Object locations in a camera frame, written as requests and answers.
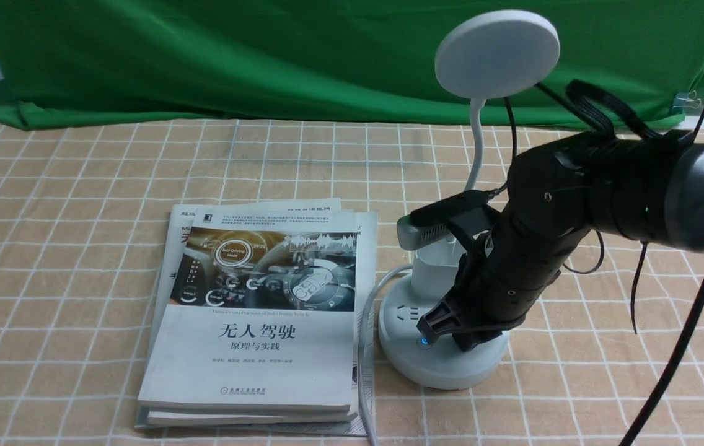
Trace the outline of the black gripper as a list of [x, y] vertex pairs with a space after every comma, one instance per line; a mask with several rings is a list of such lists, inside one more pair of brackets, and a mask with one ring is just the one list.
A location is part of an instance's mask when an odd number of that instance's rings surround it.
[[426, 341], [452, 335], [461, 352], [513, 330], [590, 231], [583, 225], [548, 237], [531, 229], [510, 207], [504, 208], [482, 243], [483, 256], [467, 262], [469, 281], [424, 313], [417, 330]]

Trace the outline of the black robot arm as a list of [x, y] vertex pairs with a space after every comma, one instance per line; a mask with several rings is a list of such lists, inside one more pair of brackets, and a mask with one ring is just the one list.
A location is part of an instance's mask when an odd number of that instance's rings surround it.
[[590, 125], [513, 158], [502, 211], [496, 190], [466, 190], [410, 214], [464, 249], [454, 283], [417, 328], [462, 352], [522, 324], [590, 231], [704, 253], [704, 143], [658, 133], [597, 85], [571, 81], [562, 101]]

